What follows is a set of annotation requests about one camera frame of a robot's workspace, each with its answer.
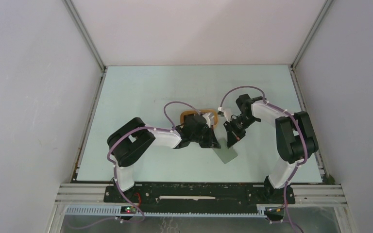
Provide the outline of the orange oval tray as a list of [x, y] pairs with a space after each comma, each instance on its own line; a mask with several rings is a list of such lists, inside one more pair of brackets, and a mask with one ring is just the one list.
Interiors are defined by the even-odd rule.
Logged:
[[[205, 115], [209, 114], [209, 120], [214, 127], [218, 124], [218, 113], [215, 109], [199, 109], [200, 113]], [[185, 110], [180, 114], [180, 123], [183, 124], [185, 121], [186, 116], [188, 115], [197, 115], [198, 112], [196, 110]]]

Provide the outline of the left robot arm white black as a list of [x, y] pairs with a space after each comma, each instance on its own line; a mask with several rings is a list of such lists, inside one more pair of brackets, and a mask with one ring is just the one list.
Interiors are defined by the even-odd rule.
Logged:
[[220, 149], [221, 144], [214, 132], [211, 114], [189, 114], [174, 129], [149, 126], [135, 117], [111, 134], [107, 139], [107, 160], [113, 164], [115, 195], [122, 202], [134, 196], [134, 164], [150, 146], [183, 149], [197, 143], [203, 149]]

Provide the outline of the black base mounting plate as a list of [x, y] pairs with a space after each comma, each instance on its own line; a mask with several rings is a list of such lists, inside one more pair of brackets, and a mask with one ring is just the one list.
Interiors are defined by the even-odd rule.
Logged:
[[259, 214], [262, 204], [295, 204], [291, 187], [274, 190], [261, 183], [136, 182], [123, 194], [114, 184], [105, 188], [105, 203], [126, 204], [127, 199], [152, 214]]

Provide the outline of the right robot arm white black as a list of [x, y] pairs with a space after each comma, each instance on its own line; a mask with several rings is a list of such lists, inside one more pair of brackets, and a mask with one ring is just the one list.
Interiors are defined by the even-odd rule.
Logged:
[[263, 197], [275, 203], [281, 199], [281, 188], [290, 184], [296, 169], [307, 162], [318, 148], [318, 141], [309, 114], [305, 111], [291, 113], [271, 104], [264, 97], [251, 98], [240, 95], [236, 104], [240, 115], [218, 107], [226, 121], [227, 147], [231, 148], [246, 135], [246, 129], [255, 122], [264, 122], [275, 128], [276, 147], [280, 156], [272, 173], [266, 177]]

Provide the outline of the aluminium frame rail front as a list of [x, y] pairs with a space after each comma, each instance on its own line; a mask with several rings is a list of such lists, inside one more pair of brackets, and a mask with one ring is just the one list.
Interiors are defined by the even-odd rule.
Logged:
[[287, 200], [263, 197], [257, 184], [139, 183], [127, 202], [109, 184], [63, 184], [55, 202], [67, 214], [100, 216], [264, 217], [286, 207], [345, 207], [340, 185], [292, 185]]

